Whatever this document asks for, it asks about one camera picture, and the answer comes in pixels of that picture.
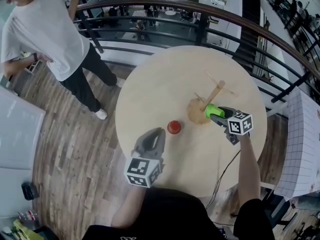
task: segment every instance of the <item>wooden handrail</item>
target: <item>wooden handrail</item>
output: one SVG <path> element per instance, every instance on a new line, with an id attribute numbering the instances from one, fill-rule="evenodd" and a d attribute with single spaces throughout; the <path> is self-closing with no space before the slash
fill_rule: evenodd
<path id="1" fill-rule="evenodd" d="M 286 41 L 275 35 L 274 33 L 266 30 L 260 25 L 243 18 L 232 12 L 213 7 L 211 5 L 191 2 L 186 0 L 100 0 L 97 2 L 90 2 L 80 4 L 77 8 L 77 11 L 81 12 L 84 10 L 90 10 L 95 8 L 103 7 L 112 7 L 112 6 L 165 6 L 171 8 L 179 8 L 186 11 L 198 12 L 202 14 L 207 14 L 208 16 L 213 16 L 233 24 L 236 24 L 240 27 L 248 28 L 256 33 L 258 33 L 263 38 L 269 40 L 273 44 L 277 45 L 279 48 L 287 52 L 299 63 L 301 63 L 307 71 L 310 71 L 315 78 L 320 81 L 320 72 L 311 67 L 310 63 L 299 53 L 294 47 L 289 45 Z"/>

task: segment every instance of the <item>white grid cloth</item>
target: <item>white grid cloth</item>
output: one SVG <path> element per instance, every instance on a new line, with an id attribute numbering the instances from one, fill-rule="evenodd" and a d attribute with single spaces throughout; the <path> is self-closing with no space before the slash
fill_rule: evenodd
<path id="1" fill-rule="evenodd" d="M 296 87 L 288 107 L 285 161 L 274 190 L 286 201 L 320 189 L 320 106 Z"/>

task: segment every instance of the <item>man's arm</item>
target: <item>man's arm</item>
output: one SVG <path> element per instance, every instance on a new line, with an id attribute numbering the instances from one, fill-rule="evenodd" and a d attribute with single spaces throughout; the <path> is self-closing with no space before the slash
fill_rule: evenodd
<path id="1" fill-rule="evenodd" d="M 252 199 L 260 199 L 260 170 L 248 134 L 237 136 L 240 141 L 238 193 L 240 207 Z"/>
<path id="2" fill-rule="evenodd" d="M 111 221 L 111 227 L 129 228 L 138 218 L 147 189 L 141 186 L 132 186 L 126 199 Z"/>
<path id="3" fill-rule="evenodd" d="M 52 62 L 52 59 L 48 58 L 42 53 L 37 53 L 37 58 L 38 60 L 41 60 L 44 62 Z M 27 58 L 18 59 L 18 60 L 12 60 L 12 59 L 8 60 L 4 63 L 3 75 L 6 78 L 9 78 L 12 75 L 15 75 L 20 71 L 24 70 L 25 68 L 29 67 L 34 62 L 36 62 L 34 55 L 31 55 Z"/>
<path id="4" fill-rule="evenodd" d="M 76 10 L 77 10 L 78 4 L 79 4 L 79 0 L 71 0 L 70 1 L 70 6 L 68 8 L 68 13 L 69 13 L 69 16 L 70 16 L 72 21 L 74 21 L 74 19 L 75 19 L 75 15 L 76 15 Z"/>

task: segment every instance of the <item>wooden table top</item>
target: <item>wooden table top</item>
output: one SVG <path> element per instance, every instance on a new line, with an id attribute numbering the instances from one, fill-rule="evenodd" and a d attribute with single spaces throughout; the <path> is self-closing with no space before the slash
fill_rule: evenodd
<path id="1" fill-rule="evenodd" d="M 156 127 L 166 129 L 163 173 L 155 186 L 177 189 L 196 197 L 212 195 L 217 179 L 240 150 L 214 122 L 197 125 L 187 116 L 191 99 L 207 98 L 216 87 L 211 80 L 225 81 L 213 100 L 217 107 L 230 107 L 252 114 L 250 132 L 256 159 L 266 140 L 267 115 L 260 91 L 251 76 L 222 52 L 199 46 L 172 47 L 156 53 L 129 75 L 122 88 L 115 114 L 116 132 L 123 153 L 129 157 L 142 134 Z M 182 124 L 177 135 L 167 131 L 172 120 Z M 219 192 L 238 183 L 239 158 L 227 169 Z"/>

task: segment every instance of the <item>wooden peg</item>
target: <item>wooden peg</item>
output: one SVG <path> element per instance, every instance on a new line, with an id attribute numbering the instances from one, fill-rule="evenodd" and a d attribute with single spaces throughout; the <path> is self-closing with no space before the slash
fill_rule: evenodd
<path id="1" fill-rule="evenodd" d="M 226 82 L 221 80 L 216 88 L 211 92 L 209 98 L 206 99 L 205 104 L 201 107 L 201 111 L 205 111 L 207 106 L 212 102 L 212 100 L 218 95 L 221 89 L 225 86 Z"/>

